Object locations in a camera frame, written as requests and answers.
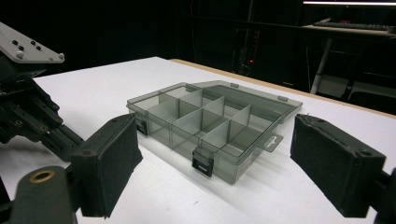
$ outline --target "desk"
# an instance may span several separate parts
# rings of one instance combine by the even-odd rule
[[[61,107],[59,113],[65,124],[84,139],[109,119],[128,113],[128,99],[179,82],[222,79],[301,101],[301,113],[326,119],[387,155],[387,173],[396,164],[394,116],[197,67],[148,58],[39,77],[35,81]],[[273,153],[263,152],[232,186],[216,176],[208,179],[200,175],[191,168],[190,161],[139,134],[144,159],[135,168],[111,218],[82,217],[78,211],[78,223],[373,223],[373,209],[366,219],[343,218],[290,159],[293,123],[290,119],[278,126],[278,133],[284,136],[278,148]],[[19,179],[48,165],[65,167],[67,163],[40,144],[21,137],[0,146],[0,175],[11,198]]]
[[[335,33],[345,33],[345,34],[361,34],[361,35],[372,35],[372,36],[379,36],[383,38],[391,38],[396,36],[395,34],[389,34],[386,31],[373,31],[373,30],[359,30],[359,29],[344,29],[344,28],[332,28],[332,27],[320,27],[320,26],[313,26],[313,25],[307,25],[304,26],[306,29],[317,29],[317,30],[326,30],[326,31],[331,31]],[[318,71],[315,74],[315,79],[312,84],[310,93],[316,94],[320,85],[320,80],[322,76],[322,72],[324,69],[324,66],[327,62],[327,57],[330,53],[332,47],[332,38],[329,37],[326,42],[326,47],[325,50],[323,51],[323,55],[320,60],[320,64],[318,67]]]

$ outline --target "plastic organizer box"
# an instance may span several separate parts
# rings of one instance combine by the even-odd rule
[[[278,124],[301,102],[224,81],[179,83],[128,100],[137,130],[233,184],[263,150],[282,140]]]

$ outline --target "screw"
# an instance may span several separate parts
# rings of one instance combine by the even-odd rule
[[[17,51],[17,53],[15,54],[19,59],[23,58],[23,52],[22,51]]]

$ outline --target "chair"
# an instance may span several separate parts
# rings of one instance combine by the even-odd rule
[[[358,56],[342,99],[396,115],[396,37],[376,42]]]

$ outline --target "white table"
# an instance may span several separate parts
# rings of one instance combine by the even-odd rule
[[[220,75],[185,64],[149,58],[36,78],[60,107],[65,124],[84,139],[109,119],[128,113],[126,101],[179,82],[225,80],[304,103],[302,114],[326,119],[396,165],[396,119],[317,96],[231,74]],[[278,127],[285,138],[273,153],[263,152],[236,184],[200,175],[191,162],[138,135],[143,161],[135,168],[110,219],[82,217],[78,223],[373,223],[343,218],[304,171],[290,159],[294,120]],[[18,181],[36,168],[67,164],[39,143],[15,137],[0,145],[0,176],[13,198]]]

